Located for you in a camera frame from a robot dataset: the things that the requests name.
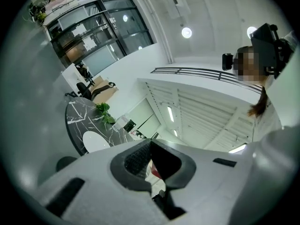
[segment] office chair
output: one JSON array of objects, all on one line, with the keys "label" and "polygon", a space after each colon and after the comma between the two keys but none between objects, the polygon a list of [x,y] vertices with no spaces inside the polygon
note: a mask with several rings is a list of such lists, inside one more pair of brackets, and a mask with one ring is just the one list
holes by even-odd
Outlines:
[{"label": "office chair", "polygon": [[[115,83],[110,82],[110,83],[108,83],[108,85],[106,85],[106,86],[104,86],[102,88],[98,88],[98,89],[94,90],[93,93],[91,93],[91,91],[90,91],[89,88],[91,86],[95,86],[95,83],[94,83],[94,81],[91,78],[88,78],[88,80],[90,81],[90,84],[88,86],[85,86],[84,83],[79,82],[79,83],[77,83],[77,88],[79,90],[78,94],[81,94],[80,97],[86,98],[86,99],[88,99],[90,101],[93,101],[94,98],[98,94],[100,94],[101,92],[103,92],[103,91],[105,91],[107,89],[110,89],[110,88],[113,88],[113,87],[116,86]],[[65,96],[71,96],[71,97],[74,97],[74,98],[78,97],[78,95],[75,92],[66,93]]]}]

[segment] round ceiling light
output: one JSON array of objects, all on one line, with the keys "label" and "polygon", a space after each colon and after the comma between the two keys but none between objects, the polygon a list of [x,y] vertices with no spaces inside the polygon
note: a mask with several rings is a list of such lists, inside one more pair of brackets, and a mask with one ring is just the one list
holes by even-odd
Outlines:
[{"label": "round ceiling light", "polygon": [[128,17],[126,15],[123,16],[123,20],[124,22],[127,22],[128,21]]},{"label": "round ceiling light", "polygon": [[247,35],[250,39],[251,39],[251,33],[255,32],[256,30],[257,30],[257,28],[255,28],[255,27],[248,27]]},{"label": "round ceiling light", "polygon": [[193,35],[193,32],[190,28],[182,29],[182,35],[184,38],[190,38]]}]

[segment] white round plate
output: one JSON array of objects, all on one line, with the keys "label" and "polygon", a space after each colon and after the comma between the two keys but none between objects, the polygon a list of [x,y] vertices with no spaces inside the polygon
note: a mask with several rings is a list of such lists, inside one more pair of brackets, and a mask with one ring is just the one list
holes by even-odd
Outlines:
[{"label": "white round plate", "polygon": [[107,141],[102,136],[92,131],[85,132],[82,139],[83,144],[89,153],[110,148]]}]

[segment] potted plant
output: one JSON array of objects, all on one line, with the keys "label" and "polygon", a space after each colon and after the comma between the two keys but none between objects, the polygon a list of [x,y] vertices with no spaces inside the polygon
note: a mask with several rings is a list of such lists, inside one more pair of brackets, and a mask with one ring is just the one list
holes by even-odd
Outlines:
[{"label": "potted plant", "polygon": [[100,111],[103,116],[103,123],[116,123],[115,119],[108,113],[110,106],[107,103],[96,104],[96,108]]}]

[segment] fluorescent light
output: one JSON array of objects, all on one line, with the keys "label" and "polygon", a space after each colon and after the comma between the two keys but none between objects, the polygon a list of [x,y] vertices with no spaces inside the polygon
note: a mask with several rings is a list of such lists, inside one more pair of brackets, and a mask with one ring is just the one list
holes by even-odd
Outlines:
[{"label": "fluorescent light", "polygon": [[128,21],[128,17],[126,15],[123,16],[123,20],[124,22],[127,22]]},{"label": "fluorescent light", "polygon": [[168,111],[169,111],[169,114],[170,114],[171,121],[174,122],[174,118],[173,118],[173,114],[172,114],[172,108],[168,107]]},{"label": "fluorescent light", "polygon": [[247,29],[247,35],[251,39],[251,34],[254,33],[257,30],[256,27],[248,27]]},{"label": "fluorescent light", "polygon": [[183,28],[181,33],[184,38],[190,38],[193,35],[193,32],[190,28]]},{"label": "fluorescent light", "polygon": [[243,145],[239,146],[238,148],[235,148],[235,149],[229,151],[229,153],[236,153],[236,152],[242,151],[245,149],[246,145],[247,144],[243,144]]}]

